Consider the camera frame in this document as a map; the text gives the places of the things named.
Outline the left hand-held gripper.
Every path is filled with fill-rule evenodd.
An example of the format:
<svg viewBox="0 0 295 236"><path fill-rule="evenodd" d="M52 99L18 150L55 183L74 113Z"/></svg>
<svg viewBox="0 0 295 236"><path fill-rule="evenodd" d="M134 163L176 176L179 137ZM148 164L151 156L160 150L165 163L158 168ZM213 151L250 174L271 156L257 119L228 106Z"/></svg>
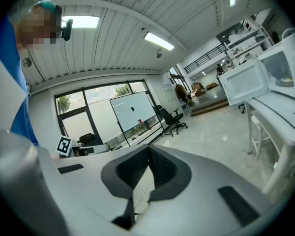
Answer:
<svg viewBox="0 0 295 236"><path fill-rule="evenodd" d="M56 152L64 157L79 157L105 153L110 150L108 145L84 146L67 136L61 136Z"/></svg>

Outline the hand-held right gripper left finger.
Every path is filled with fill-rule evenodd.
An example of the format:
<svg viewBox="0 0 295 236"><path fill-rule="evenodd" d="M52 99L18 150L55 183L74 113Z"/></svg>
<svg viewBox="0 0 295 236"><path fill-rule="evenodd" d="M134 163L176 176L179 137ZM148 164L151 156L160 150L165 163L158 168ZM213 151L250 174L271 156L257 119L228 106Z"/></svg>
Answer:
<svg viewBox="0 0 295 236"><path fill-rule="evenodd" d="M130 198L113 195L102 181L104 166L147 145L83 157L54 159L37 149L40 167L68 236L147 236L150 225L134 221Z"/></svg>

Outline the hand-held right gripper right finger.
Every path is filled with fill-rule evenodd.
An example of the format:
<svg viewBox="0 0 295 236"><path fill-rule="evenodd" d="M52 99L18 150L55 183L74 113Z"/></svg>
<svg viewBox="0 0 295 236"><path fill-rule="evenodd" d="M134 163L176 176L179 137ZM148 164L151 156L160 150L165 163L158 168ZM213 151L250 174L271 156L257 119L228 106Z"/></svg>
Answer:
<svg viewBox="0 0 295 236"><path fill-rule="evenodd" d="M184 162L191 179L168 200L150 201L134 225L141 236L225 236L260 218L272 206L247 180L209 158L170 147L150 146Z"/></svg>

